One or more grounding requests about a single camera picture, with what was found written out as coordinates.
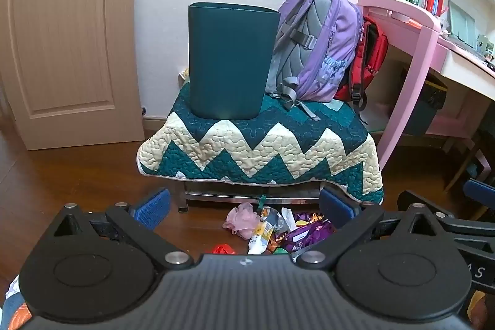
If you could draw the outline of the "red wrapper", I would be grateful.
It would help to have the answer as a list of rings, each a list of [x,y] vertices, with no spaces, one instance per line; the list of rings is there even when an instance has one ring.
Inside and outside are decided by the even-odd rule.
[[[218,244],[211,249],[211,254],[235,255],[236,251],[229,244]]]

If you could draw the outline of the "dark teal trash bin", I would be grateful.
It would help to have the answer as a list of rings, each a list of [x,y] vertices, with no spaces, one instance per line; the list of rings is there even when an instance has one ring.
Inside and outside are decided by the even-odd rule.
[[[259,114],[279,19],[266,7],[189,6],[190,106],[196,116],[249,120]]]

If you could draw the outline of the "purple orange snack bag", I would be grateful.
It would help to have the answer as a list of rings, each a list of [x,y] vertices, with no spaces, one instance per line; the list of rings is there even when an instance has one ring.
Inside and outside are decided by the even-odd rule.
[[[319,213],[296,213],[295,214],[295,225],[297,228],[303,227],[305,225],[312,224],[313,222],[316,221],[321,221],[324,219],[323,214]]]

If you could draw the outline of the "green snack wrapper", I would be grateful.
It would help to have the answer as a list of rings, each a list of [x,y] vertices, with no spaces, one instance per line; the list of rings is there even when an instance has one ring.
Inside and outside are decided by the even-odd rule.
[[[274,255],[287,255],[289,254],[288,251],[286,251],[284,248],[277,248],[274,252]]]

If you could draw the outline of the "grey silver wrapper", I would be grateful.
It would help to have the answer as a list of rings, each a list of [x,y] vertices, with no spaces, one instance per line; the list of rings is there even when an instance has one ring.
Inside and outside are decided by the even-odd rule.
[[[289,231],[289,226],[284,217],[275,208],[264,206],[261,210],[261,219],[269,222],[275,234],[284,234]]]

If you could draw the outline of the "teal cream zigzag quilt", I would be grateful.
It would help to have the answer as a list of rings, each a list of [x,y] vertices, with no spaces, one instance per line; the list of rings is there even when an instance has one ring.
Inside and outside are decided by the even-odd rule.
[[[299,108],[285,110],[270,96],[250,120],[200,118],[184,84],[165,124],[138,148],[138,170],[254,186],[332,182],[351,199],[383,202],[375,142],[353,109],[337,100],[307,105],[315,119]]]

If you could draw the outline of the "white yellow wrapper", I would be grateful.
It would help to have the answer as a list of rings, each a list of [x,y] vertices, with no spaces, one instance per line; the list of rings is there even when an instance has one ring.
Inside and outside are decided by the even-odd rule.
[[[273,226],[268,221],[260,222],[253,231],[248,243],[249,255],[262,255],[268,248],[273,233]]]

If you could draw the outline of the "pink desk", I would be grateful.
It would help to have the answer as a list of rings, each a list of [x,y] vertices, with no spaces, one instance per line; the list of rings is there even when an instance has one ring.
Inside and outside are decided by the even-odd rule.
[[[412,57],[397,102],[377,144],[379,167],[385,167],[397,146],[430,70],[469,90],[459,115],[435,117],[430,133],[471,136],[494,101],[494,72],[475,55],[441,38],[440,19],[420,7],[403,0],[358,0],[358,5],[383,28],[390,45]]]

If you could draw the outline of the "red backpack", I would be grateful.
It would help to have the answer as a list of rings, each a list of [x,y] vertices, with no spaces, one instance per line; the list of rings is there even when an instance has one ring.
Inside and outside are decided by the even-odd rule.
[[[363,111],[368,103],[366,89],[381,69],[388,49],[386,34],[374,19],[365,16],[355,58],[346,69],[334,98],[350,102],[357,115]]]

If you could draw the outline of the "wooden door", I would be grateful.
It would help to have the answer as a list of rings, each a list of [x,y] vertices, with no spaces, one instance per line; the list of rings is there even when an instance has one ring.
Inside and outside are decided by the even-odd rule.
[[[1,84],[29,150],[142,140],[134,0],[1,0]]]

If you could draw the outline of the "purple grey backpack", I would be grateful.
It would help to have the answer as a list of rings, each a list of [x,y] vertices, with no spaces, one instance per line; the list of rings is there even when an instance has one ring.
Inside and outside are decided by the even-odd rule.
[[[286,0],[278,12],[265,92],[318,122],[306,103],[336,95],[364,34],[363,12],[349,0]]]

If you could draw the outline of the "metal bench frame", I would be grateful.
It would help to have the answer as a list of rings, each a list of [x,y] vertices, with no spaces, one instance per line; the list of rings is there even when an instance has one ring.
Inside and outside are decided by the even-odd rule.
[[[321,184],[306,182],[295,185],[246,185],[223,182],[178,181],[170,186],[172,199],[180,212],[187,212],[189,202],[226,204],[318,204]]]

